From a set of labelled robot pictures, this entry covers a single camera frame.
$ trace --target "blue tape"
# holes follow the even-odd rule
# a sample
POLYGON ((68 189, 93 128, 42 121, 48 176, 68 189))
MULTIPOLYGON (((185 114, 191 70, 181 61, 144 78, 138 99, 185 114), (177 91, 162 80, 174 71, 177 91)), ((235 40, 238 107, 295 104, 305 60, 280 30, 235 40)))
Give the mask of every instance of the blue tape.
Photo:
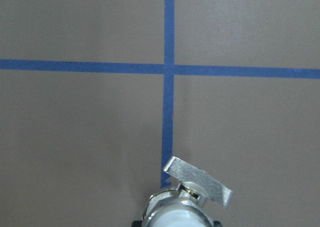
POLYGON ((163 74, 163 64, 0 59, 1 70, 163 74))
POLYGON ((320 79, 320 69, 175 65, 175 75, 320 79))
POLYGON ((175 64, 175 0, 164 0, 164 70, 163 70, 163 112, 162 112, 162 152, 161 188, 168 187, 170 175, 163 172, 164 165, 172 156, 173 115, 174 115, 174 75, 175 64))

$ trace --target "vertical blue line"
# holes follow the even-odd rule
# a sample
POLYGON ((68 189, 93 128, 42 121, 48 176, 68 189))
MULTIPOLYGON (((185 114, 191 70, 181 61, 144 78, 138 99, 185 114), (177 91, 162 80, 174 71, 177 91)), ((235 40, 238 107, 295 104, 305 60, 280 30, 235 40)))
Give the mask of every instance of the vertical blue line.
POLYGON ((172 156, 174 114, 174 64, 175 64, 175 0, 164 0, 164 69, 161 188, 170 186, 170 177, 162 169, 172 156))

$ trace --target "gray surface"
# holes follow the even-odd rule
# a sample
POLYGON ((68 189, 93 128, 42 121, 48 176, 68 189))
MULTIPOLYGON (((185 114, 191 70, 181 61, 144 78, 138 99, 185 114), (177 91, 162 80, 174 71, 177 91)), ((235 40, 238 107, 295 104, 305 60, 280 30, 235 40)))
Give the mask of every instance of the gray surface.
POLYGON ((175 0, 175 62, 316 68, 319 0, 175 0))
POLYGON ((129 227, 140 218, 160 186, 162 81, 2 70, 0 226, 129 227))
POLYGON ((225 227, 319 225, 320 82, 176 76, 173 154, 233 190, 225 227))
POLYGON ((0 59, 163 63, 164 0, 0 0, 0 59))

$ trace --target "blue line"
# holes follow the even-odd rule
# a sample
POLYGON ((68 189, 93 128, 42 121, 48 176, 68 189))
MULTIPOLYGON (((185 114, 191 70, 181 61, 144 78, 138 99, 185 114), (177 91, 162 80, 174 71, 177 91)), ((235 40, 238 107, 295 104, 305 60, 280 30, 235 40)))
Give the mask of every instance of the blue line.
POLYGON ((175 65, 175 75, 320 79, 320 69, 175 65))
POLYGON ((163 74, 163 64, 0 59, 0 70, 163 74))
POLYGON ((163 112, 162 112, 162 153, 161 188, 168 187, 170 175, 162 169, 172 156, 174 75, 175 64, 175 0, 164 0, 164 69, 163 69, 163 112))

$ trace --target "metallic object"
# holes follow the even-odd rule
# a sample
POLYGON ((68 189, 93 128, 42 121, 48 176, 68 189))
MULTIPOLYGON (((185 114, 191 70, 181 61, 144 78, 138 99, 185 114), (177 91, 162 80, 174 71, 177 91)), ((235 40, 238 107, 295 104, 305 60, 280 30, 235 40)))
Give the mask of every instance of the metallic object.
POLYGON ((172 156, 163 171, 176 178, 177 188, 166 188, 152 195, 142 220, 132 227, 221 227, 202 207, 207 199, 227 207, 232 191, 204 170, 172 156))

